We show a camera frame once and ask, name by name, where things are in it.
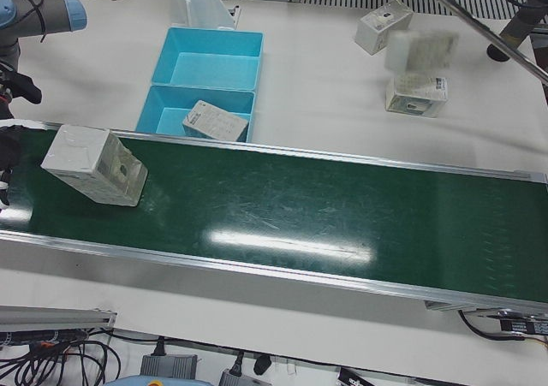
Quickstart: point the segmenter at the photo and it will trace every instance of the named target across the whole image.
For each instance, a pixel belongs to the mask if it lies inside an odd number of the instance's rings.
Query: metal rod
[[[517,49],[509,46],[504,39],[496,35],[489,27],[485,26],[474,18],[472,14],[466,11],[455,0],[437,0],[445,8],[449,9],[454,15],[458,16],[461,20],[471,26],[476,32],[487,38],[493,45],[495,45],[504,54],[512,58],[519,63],[523,68],[536,76],[544,85],[548,86],[548,73],[539,67],[535,62],[531,61]]]

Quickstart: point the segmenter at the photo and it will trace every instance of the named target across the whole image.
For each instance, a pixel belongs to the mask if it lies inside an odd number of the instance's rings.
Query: white tabletop
[[[134,129],[169,25],[169,0],[93,0],[85,31],[21,41],[21,72],[44,93],[18,100],[19,117]],[[413,29],[460,33],[438,118],[389,113],[385,51],[354,41],[358,9],[242,1],[241,30],[265,34],[252,142],[295,148],[548,173],[548,107],[515,62],[494,62],[486,41],[454,17],[415,14]],[[500,30],[504,21],[489,21]],[[521,49],[533,56],[531,45]]]
[[[44,92],[20,118],[133,129],[169,25],[169,0],[83,0],[87,30],[21,41],[21,72]],[[265,33],[253,142],[491,169],[548,172],[540,84],[457,19],[450,101],[435,119],[384,111],[384,53],[353,42],[361,10],[239,2]],[[500,28],[503,23],[490,22]],[[531,55],[530,45],[524,51]],[[540,385],[546,352],[489,342],[422,302],[157,264],[3,247],[0,304],[104,308],[129,330],[478,386]]]

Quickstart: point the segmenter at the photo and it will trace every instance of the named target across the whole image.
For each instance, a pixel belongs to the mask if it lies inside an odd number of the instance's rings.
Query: blue tray
[[[153,85],[256,91],[262,33],[170,28]]]
[[[244,91],[151,86],[137,123],[137,132],[188,136],[182,120],[198,101],[206,101],[249,121],[247,141],[251,138],[255,94]]]

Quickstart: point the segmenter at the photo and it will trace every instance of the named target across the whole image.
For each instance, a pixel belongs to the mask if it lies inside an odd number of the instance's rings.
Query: white box
[[[386,87],[386,110],[435,117],[447,102],[447,80],[420,74],[392,78]]]
[[[384,65],[397,74],[448,68],[458,33],[449,31],[394,31],[390,33]]]
[[[107,129],[62,125],[42,168],[100,204],[136,206],[148,171]]]
[[[407,29],[413,10],[398,0],[378,7],[358,21],[355,42],[371,55],[386,46],[388,33]]]
[[[182,121],[191,136],[211,140],[244,141],[248,122],[205,101],[198,101]]]

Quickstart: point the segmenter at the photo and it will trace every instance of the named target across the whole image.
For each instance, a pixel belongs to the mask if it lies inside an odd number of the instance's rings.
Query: green conveyor belt
[[[548,303],[546,185],[150,140],[136,208],[42,170],[23,135],[3,230]]]

